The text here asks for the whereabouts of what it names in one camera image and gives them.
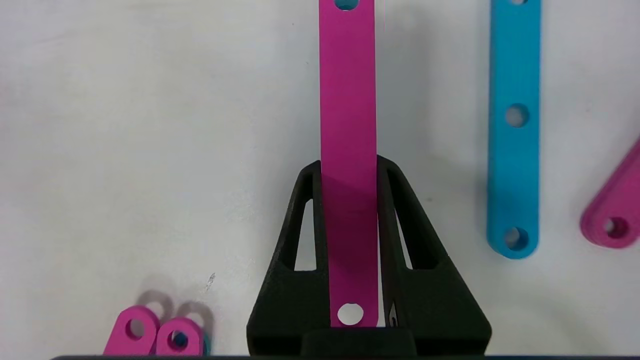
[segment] magenta plastic part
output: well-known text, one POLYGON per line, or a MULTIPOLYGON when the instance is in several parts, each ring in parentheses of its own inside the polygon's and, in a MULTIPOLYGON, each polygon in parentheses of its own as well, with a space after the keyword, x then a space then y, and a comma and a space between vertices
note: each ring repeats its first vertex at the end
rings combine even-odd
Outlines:
POLYGON ((204 335, 202 329, 187 318, 174 318, 160 327, 157 334, 156 355, 171 356, 201 356, 204 349, 204 335), (173 337, 178 332, 187 337, 187 343, 178 347, 173 337))
POLYGON ((580 228, 592 243, 617 249, 640 236, 640 139, 586 208, 580 228))
POLYGON ((156 350, 156 334, 160 321, 153 311, 145 306, 132 306, 122 311, 111 331, 104 355, 151 355, 156 350), (142 323, 143 334, 138 337, 131 331, 131 322, 142 323))
POLYGON ((321 166, 331 325, 358 304, 354 326, 378 323, 374 0, 349 11, 319 0, 321 166))

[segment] round hole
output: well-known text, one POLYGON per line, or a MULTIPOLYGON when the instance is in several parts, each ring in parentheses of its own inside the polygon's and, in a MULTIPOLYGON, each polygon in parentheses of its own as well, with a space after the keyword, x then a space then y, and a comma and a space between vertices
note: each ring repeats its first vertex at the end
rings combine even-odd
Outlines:
POLYGON ((504 235, 504 242, 513 251, 520 251, 529 244, 529 235, 519 227, 512 227, 504 235))
POLYGON ((513 127, 523 127, 529 121, 529 110, 523 104, 511 105, 505 114, 507 124, 513 127))
POLYGON ((333 0, 333 2, 338 9, 348 12, 358 7, 360 0, 333 0))
POLYGON ((338 310, 338 320, 347 326, 354 326, 362 320, 364 310, 358 304, 344 304, 338 310))
POLYGON ((189 338, 179 331, 174 331, 169 335, 169 346, 176 351, 183 351, 189 344, 189 338))
POLYGON ((604 224, 604 230, 612 239, 622 239, 629 232, 629 223, 623 218, 609 218, 604 224))
POLYGON ((145 325, 138 319, 131 319, 127 322, 125 332, 129 339, 140 340, 140 338, 145 334, 145 325))

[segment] white surface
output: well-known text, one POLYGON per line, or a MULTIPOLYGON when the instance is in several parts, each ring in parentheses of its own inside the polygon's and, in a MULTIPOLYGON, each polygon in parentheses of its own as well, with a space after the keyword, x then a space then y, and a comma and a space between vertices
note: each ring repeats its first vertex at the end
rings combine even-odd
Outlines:
MULTIPOLYGON (((484 240, 489 2, 378 13, 380 154, 491 321, 488 352, 640 353, 639 247, 578 229, 640 135, 640 1, 545 3, 541 240, 524 261, 484 240)), ((2 358, 101 353, 149 290, 206 305, 215 353, 245 354, 318 113, 314 0, 0 0, 2 358)))

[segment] hole in pink piece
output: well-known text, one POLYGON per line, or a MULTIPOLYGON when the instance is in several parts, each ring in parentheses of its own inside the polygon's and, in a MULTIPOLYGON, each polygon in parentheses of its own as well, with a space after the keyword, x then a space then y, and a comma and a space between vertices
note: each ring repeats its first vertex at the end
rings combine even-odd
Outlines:
POLYGON ((167 341, 169 342, 169 347, 178 352, 186 349, 189 344, 189 338, 180 331, 173 331, 167 341))
POLYGON ((347 326, 357 325, 363 316, 364 310, 358 304, 344 304, 338 310, 338 320, 347 326))
POLYGON ((145 325, 138 319, 131 319, 127 322, 125 330, 129 339, 140 340, 145 334, 145 325))
POLYGON ((612 239, 622 239, 629 233, 629 223, 620 217, 609 218, 604 224, 604 230, 612 239))
POLYGON ((360 0, 333 0, 333 2, 338 9, 348 12, 357 8, 360 0))

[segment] triangular opening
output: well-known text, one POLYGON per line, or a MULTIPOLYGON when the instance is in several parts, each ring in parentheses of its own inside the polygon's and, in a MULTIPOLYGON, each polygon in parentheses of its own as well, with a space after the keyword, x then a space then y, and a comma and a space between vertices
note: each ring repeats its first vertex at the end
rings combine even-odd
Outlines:
POLYGON ((307 201, 302 216, 300 239, 296 253, 295 271, 310 271, 316 269, 316 234, 314 231, 314 201, 307 201))
POLYGON ((400 244, 402 245, 402 255, 404 256, 404 263, 406 267, 413 270, 413 265, 411 264, 411 257, 409 256, 409 250, 406 249, 406 241, 404 240, 404 233, 402 232, 402 224, 400 224, 400 219, 398 218, 398 213, 396 212, 396 223, 398 224, 398 233, 400 234, 400 244))

